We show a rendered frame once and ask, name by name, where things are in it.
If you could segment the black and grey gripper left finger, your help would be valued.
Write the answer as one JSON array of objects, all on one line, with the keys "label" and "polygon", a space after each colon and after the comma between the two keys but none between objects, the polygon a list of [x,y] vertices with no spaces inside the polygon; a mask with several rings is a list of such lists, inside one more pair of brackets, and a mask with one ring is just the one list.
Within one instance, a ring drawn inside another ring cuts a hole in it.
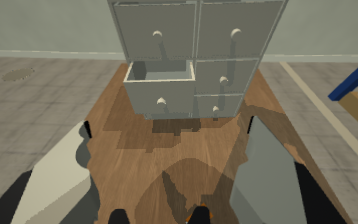
[{"label": "black and grey gripper left finger", "polygon": [[0,197],[0,224],[94,224],[101,203],[87,169],[90,138],[89,122],[79,122],[22,173]]}]

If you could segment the grey chest of drawers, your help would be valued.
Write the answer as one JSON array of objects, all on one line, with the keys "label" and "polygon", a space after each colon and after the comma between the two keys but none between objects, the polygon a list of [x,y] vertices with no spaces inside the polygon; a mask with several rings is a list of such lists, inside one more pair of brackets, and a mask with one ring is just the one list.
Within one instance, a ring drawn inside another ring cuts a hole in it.
[{"label": "grey chest of drawers", "polygon": [[[194,1],[195,2],[195,19],[194,19],[194,36],[193,36],[193,53],[192,53],[192,57],[179,57],[179,58],[138,58],[138,59],[129,59],[129,56],[128,56],[128,52],[127,52],[127,49],[126,49],[126,46],[125,46],[125,42],[124,42],[124,39],[123,39],[123,35],[122,35],[122,32],[121,32],[121,29],[120,29],[120,25],[119,25],[119,22],[118,22],[118,19],[117,19],[117,15],[116,15],[116,12],[115,12],[115,9],[114,9],[114,5],[116,3],[114,2],[157,2],[157,1]],[[200,2],[201,0],[107,0],[108,2],[108,5],[109,5],[109,8],[110,8],[110,12],[111,12],[111,15],[112,15],[112,18],[113,18],[113,21],[114,21],[114,24],[115,24],[115,27],[116,27],[116,30],[117,30],[117,33],[118,33],[118,36],[119,36],[119,40],[120,40],[120,43],[121,43],[121,46],[122,46],[122,49],[123,49],[123,52],[124,52],[124,55],[125,55],[125,58],[126,58],[126,61],[127,61],[127,65],[128,65],[128,68],[131,64],[131,61],[167,61],[167,60],[192,60],[192,64],[193,64],[193,70],[194,70],[194,76],[195,76],[195,64],[196,64],[196,60],[204,60],[204,59],[238,59],[238,58],[257,58],[258,61],[254,67],[254,70],[251,74],[251,77],[248,81],[248,84],[244,90],[244,92],[221,92],[221,93],[194,93],[194,95],[209,95],[209,94],[243,94],[241,100],[240,100],[240,103],[236,109],[236,112],[234,114],[234,116],[228,116],[228,117],[236,117],[237,113],[238,113],[238,110],[243,102],[243,99],[247,93],[247,90],[252,82],[252,79],[257,71],[257,68],[263,58],[263,55],[268,47],[268,44],[274,34],[274,31],[280,21],[280,18],[286,8],[286,5],[288,3],[289,0],[283,0],[283,4],[279,10],[279,13],[275,19],[275,22],[272,26],[272,29],[268,35],[268,38],[264,44],[264,47],[261,51],[261,54],[260,55],[248,55],[248,56],[216,56],[216,57],[197,57],[196,55],[196,51],[197,51],[197,39],[198,39],[198,26],[199,26],[199,14],[200,14]],[[144,118],[145,120],[153,120],[153,119],[188,119],[188,118],[224,118],[224,117],[192,117],[192,113],[189,113],[189,117],[183,117],[183,118],[147,118],[146,114],[143,114],[144,115]]]}]

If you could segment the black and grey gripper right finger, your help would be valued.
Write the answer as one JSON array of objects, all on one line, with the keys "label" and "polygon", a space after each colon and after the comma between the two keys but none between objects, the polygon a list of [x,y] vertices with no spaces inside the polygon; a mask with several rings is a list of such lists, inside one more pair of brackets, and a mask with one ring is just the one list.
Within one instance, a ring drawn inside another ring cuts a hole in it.
[{"label": "black and grey gripper right finger", "polygon": [[239,224],[347,224],[304,164],[252,116],[230,205]]}]

